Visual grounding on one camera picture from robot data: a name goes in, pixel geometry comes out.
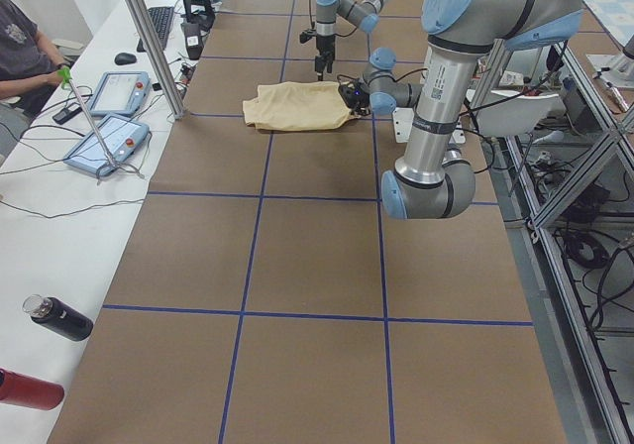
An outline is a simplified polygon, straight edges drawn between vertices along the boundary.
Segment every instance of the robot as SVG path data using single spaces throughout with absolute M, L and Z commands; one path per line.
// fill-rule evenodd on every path
M 424 85 L 394 80 L 392 50 L 370 56 L 362 78 L 342 93 L 348 106 L 368 97 L 379 115 L 415 107 L 405 154 L 381 178 L 389 216 L 450 218 L 469 207 L 475 175 L 450 141 L 477 60 L 496 39 L 511 52 L 569 39 L 579 29 L 581 7 L 581 0 L 425 0 L 422 25 L 431 52 Z
M 305 30 L 299 36 L 301 44 L 312 38 L 316 39 L 317 51 L 315 57 L 315 72 L 319 80 L 324 80 L 324 70 L 333 71 L 335 60 L 335 40 L 337 38 L 337 16 L 341 16 L 365 33 L 371 33 L 378 23 L 378 13 L 389 0 L 316 0 L 316 24 Z

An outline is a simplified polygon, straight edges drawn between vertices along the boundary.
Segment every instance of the bottle cap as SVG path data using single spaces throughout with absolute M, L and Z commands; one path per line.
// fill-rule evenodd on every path
M 35 318 L 46 317 L 53 303 L 50 299 L 37 295 L 36 293 L 27 297 L 22 304 L 22 310 Z

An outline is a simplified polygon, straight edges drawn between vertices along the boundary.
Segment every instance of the white table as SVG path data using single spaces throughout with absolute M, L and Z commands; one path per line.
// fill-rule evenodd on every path
M 175 1 L 146 0 L 146 3 L 148 6 L 171 6 Z M 179 24 L 179 16 L 174 15 L 165 50 L 168 62 L 186 54 Z M 151 81 L 156 82 L 148 56 L 136 53 L 138 38 L 128 8 L 122 1 L 73 67 L 75 84 L 94 88 L 102 73 L 111 70 L 144 70 L 150 74 Z M 119 52 L 135 53 L 138 62 L 115 65 L 113 59 Z M 170 66 L 176 75 L 181 61 Z M 67 91 L 58 90 L 49 104 L 65 99 L 67 94 Z M 142 109 L 156 96 L 151 92 Z M 54 108 L 34 125 L 53 123 L 51 115 L 58 110 L 59 107 Z M 162 97 L 139 120 L 150 126 L 153 137 L 149 151 L 144 144 L 131 156 L 130 163 L 140 166 L 147 154 L 141 167 L 145 178 L 115 171 L 98 184 L 94 177 L 56 163 L 25 172 L 1 174 L 0 194 L 7 203 L 47 215 L 94 204 L 143 199 L 169 135 L 173 116 Z M 81 114 L 64 127 L 84 133 L 90 130 Z M 50 159 L 61 159 L 78 138 L 62 130 L 38 128 L 27 133 L 25 142 Z M 36 152 L 18 145 L 0 172 L 45 163 Z M 22 302 L 32 293 L 55 296 L 96 319 L 140 209 L 141 202 L 138 202 L 44 219 L 0 204 L 3 292 L 0 300 L 0 368 L 59 383 L 69 389 L 87 340 L 72 342 L 36 325 L 22 311 Z M 40 411 L 0 403 L 0 441 L 7 444 L 45 443 L 60 409 L 58 406 L 52 411 Z

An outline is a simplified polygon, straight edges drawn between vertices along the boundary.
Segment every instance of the person's hand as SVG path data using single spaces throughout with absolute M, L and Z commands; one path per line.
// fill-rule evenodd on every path
M 46 79 L 47 85 L 52 85 L 53 87 L 57 87 L 63 81 L 63 79 L 57 73 L 56 70 L 54 70 L 53 72 L 50 72 L 48 74 L 45 74 L 45 79 Z

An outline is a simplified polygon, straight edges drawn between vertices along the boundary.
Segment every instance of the towel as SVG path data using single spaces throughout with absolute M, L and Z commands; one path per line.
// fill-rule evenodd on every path
M 356 118 L 339 95 L 337 82 L 259 85 L 258 97 L 242 104 L 245 122 L 264 130 L 333 130 Z

